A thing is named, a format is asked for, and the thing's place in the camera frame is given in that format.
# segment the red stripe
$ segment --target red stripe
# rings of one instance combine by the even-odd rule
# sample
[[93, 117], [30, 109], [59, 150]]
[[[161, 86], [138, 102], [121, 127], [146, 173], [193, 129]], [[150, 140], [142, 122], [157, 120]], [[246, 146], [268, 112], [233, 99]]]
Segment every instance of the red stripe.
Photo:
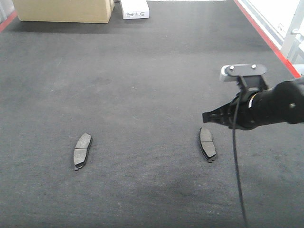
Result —
[[17, 17], [17, 12], [14, 11], [9, 15], [9, 17], [0, 24], [0, 32], [2, 32], [15, 18]]
[[252, 26], [256, 29], [256, 31], [260, 34], [260, 36], [263, 38], [263, 40], [268, 44], [268, 46], [273, 50], [273, 52], [276, 54], [276, 56], [282, 61], [282, 63], [287, 67], [287, 69], [290, 71], [290, 73], [298, 78], [301, 77], [301, 75], [297, 72], [297, 70], [294, 68], [294, 66], [291, 64], [291, 62], [286, 59], [280, 50], [274, 45], [274, 43], [271, 41], [271, 39], [265, 34], [265, 32], [258, 26], [258, 24], [253, 20], [253, 18], [249, 15], [249, 13], [243, 8], [243, 6], [238, 2], [238, 0], [234, 0], [236, 5], [240, 8], [240, 10], [243, 12], [245, 17], [250, 21]]

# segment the black cable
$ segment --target black cable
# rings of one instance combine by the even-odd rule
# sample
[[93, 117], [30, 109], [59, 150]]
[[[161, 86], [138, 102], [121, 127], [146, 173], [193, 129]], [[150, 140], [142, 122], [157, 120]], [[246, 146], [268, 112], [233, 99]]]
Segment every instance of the black cable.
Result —
[[236, 175], [237, 175], [237, 181], [238, 181], [237, 182], [237, 188], [238, 188], [239, 201], [240, 201], [241, 208], [242, 208], [242, 215], [243, 215], [243, 219], [244, 219], [244, 223], [245, 223], [245, 228], [249, 228], [247, 217], [246, 217], [245, 206], [244, 206], [241, 179], [240, 179], [240, 175], [239, 175], [237, 146], [236, 146], [236, 123], [237, 123], [237, 116], [238, 116], [238, 108], [239, 108], [239, 104], [241, 102], [241, 99], [242, 99], [242, 91], [239, 93], [237, 106], [236, 106], [236, 109], [235, 109], [235, 112], [234, 112], [234, 117], [233, 117], [232, 144], [233, 144], [234, 164], [235, 164], [235, 167], [236, 167]]

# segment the cardboard box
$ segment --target cardboard box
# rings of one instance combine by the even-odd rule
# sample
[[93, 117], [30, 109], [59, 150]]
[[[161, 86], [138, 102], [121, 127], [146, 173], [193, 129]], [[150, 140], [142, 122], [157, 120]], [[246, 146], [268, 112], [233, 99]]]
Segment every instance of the cardboard box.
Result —
[[13, 0], [20, 20], [108, 23], [114, 0]]
[[149, 18], [150, 10], [146, 0], [120, 0], [123, 19]]

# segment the robotic arm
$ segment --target robotic arm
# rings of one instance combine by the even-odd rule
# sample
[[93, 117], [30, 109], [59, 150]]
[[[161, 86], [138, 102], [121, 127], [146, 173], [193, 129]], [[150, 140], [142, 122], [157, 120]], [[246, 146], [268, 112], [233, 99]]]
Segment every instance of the robotic arm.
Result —
[[232, 128], [237, 110], [236, 129], [252, 130], [258, 126], [304, 122], [304, 77], [281, 82], [268, 88], [261, 64], [238, 64], [222, 67], [220, 80], [236, 81], [240, 93], [228, 104], [203, 113], [204, 123], [212, 122]]

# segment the brake pad friction material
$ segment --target brake pad friction material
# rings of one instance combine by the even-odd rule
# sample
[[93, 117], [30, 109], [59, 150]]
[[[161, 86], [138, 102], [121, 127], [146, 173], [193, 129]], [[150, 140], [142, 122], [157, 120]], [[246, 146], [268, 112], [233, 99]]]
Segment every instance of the brake pad friction material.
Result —
[[74, 149], [75, 170], [82, 168], [86, 164], [91, 143], [92, 137], [87, 133], [84, 133], [78, 140]]
[[200, 129], [200, 148], [209, 163], [217, 158], [216, 150], [213, 144], [211, 132], [206, 128]]

